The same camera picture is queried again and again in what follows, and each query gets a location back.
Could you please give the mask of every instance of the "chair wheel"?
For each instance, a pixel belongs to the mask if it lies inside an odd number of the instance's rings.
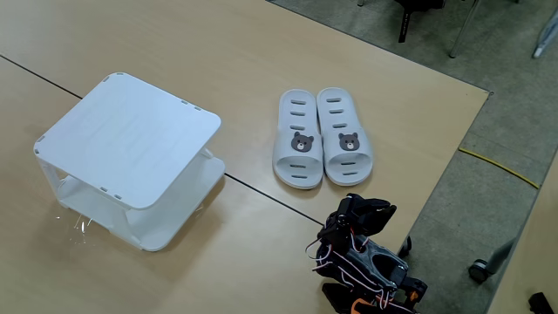
[[[469,267],[469,276],[477,283],[484,283],[490,274],[487,271],[487,261],[478,259]]]
[[[403,244],[403,247],[399,251],[398,256],[401,257],[401,258],[407,257],[409,255],[409,251],[411,251],[411,249],[412,249],[411,237],[407,236],[407,241],[405,241],[405,243]]]

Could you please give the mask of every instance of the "floor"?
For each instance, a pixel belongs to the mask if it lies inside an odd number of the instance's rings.
[[[555,0],[483,2],[455,59],[447,53],[472,0],[448,0],[443,10],[413,13],[404,44],[398,43],[403,10],[392,0],[364,0],[363,7],[357,7],[357,0],[273,2],[493,91],[461,146],[543,182],[558,146],[558,43],[540,59],[531,54]],[[468,278],[467,268],[517,235],[537,193],[525,181],[456,152],[411,231],[407,261],[412,275],[429,284],[418,310],[485,312],[499,277],[478,285]]]

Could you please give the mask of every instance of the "chair leg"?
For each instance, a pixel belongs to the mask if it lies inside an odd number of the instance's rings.
[[[453,44],[453,49],[450,52],[450,58],[455,58],[455,57],[458,56],[459,48],[461,47],[461,44],[463,42],[463,38],[465,37],[465,35],[466,35],[466,33],[469,29],[469,26],[471,25],[471,22],[473,21],[474,16],[477,13],[477,9],[479,8],[480,1],[481,0],[474,0],[473,6],[469,10],[469,14],[467,15],[467,19],[465,20],[465,23],[463,24],[463,28],[461,28],[461,31],[459,32],[459,36],[457,37],[457,40],[455,40],[455,44]]]

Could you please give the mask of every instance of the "table surface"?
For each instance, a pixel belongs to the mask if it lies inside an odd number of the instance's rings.
[[[348,192],[398,205],[374,239],[398,250],[488,92],[263,0],[0,0],[0,53],[85,96],[128,72],[217,113],[228,173],[322,222]],[[371,178],[301,191],[273,174],[281,94],[347,89],[374,146]],[[37,113],[54,110],[41,102]],[[69,107],[56,113],[60,116]],[[44,125],[41,131],[48,128]]]
[[[304,254],[320,226],[229,178],[157,253],[60,207],[31,148],[74,103],[0,59],[2,312],[333,313]]]
[[[531,313],[528,299],[543,292],[558,311],[558,157],[521,232],[488,313]]]

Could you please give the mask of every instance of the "white plastic box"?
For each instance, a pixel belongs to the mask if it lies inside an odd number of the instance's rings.
[[[223,176],[221,119],[125,73],[106,77],[34,153],[58,201],[132,245],[164,248]],[[60,179],[56,169],[68,174]]]

